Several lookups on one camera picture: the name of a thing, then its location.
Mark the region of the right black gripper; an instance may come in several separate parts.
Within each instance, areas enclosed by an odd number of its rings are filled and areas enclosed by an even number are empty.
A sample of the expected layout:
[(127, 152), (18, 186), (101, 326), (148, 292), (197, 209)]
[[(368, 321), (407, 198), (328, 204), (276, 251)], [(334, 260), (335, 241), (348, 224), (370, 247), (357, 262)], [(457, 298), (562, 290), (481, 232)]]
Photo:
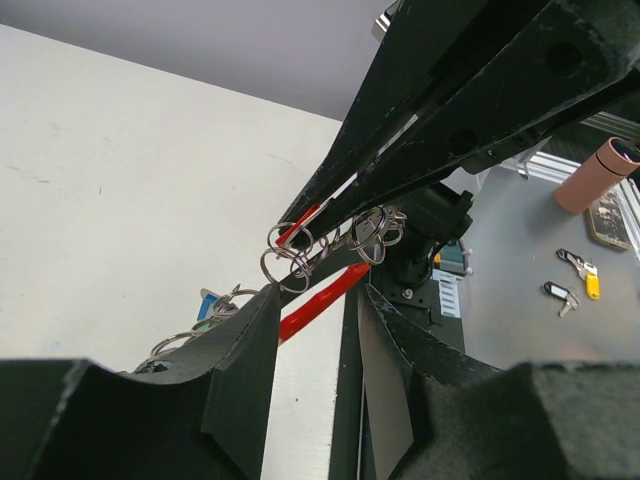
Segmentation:
[(398, 1), (325, 159), (281, 219), (328, 233), (478, 173), (639, 89), (635, 1)]

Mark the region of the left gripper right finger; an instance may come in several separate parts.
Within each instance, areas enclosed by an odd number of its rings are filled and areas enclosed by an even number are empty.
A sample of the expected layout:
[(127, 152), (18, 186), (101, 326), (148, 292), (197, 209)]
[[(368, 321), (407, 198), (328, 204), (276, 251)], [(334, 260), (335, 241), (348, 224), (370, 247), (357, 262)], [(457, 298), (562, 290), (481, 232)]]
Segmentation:
[(500, 370), (357, 291), (371, 479), (635, 479), (639, 367)]

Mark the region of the metal key organizer red handle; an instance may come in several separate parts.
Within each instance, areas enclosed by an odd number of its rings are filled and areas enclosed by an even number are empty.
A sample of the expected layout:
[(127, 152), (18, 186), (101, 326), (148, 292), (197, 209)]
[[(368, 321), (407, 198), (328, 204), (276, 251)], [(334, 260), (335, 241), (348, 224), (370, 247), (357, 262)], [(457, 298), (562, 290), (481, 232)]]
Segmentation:
[[(314, 238), (309, 226), (327, 205), (305, 222), (284, 247), (276, 240), (267, 241), (260, 257), (260, 268), (268, 282), (280, 289), (281, 302), (287, 304), (326, 277), (320, 271), (331, 260), (338, 262), (343, 274), (328, 287), (316, 293), (293, 313), (280, 321), (279, 344), (283, 344), (323, 313), (342, 295), (353, 288), (371, 268), (383, 263), (386, 248), (399, 243), (404, 235), (407, 216), (394, 205), (376, 206), (350, 219), (346, 229), (338, 226), (332, 238)], [(281, 222), (273, 227), (284, 232), (294, 222)]]

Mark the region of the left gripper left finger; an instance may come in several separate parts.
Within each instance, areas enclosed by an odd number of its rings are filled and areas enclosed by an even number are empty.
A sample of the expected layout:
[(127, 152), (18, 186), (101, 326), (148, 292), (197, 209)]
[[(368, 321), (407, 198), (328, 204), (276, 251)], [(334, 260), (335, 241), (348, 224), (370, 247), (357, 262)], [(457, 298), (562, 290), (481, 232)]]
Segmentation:
[(3, 361), (2, 477), (258, 478), (279, 324), (279, 290), (266, 286), (162, 371)]

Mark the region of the red key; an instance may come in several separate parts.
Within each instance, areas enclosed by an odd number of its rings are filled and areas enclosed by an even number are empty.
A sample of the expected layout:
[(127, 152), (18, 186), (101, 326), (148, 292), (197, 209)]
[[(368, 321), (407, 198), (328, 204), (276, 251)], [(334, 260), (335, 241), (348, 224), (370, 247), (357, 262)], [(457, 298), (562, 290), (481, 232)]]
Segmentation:
[(291, 237), (297, 234), (301, 227), (305, 225), (305, 222), (313, 217), (313, 215), (320, 209), (319, 204), (312, 205), (296, 222), (294, 222), (284, 233), (282, 233), (276, 240), (278, 247), (284, 247)]

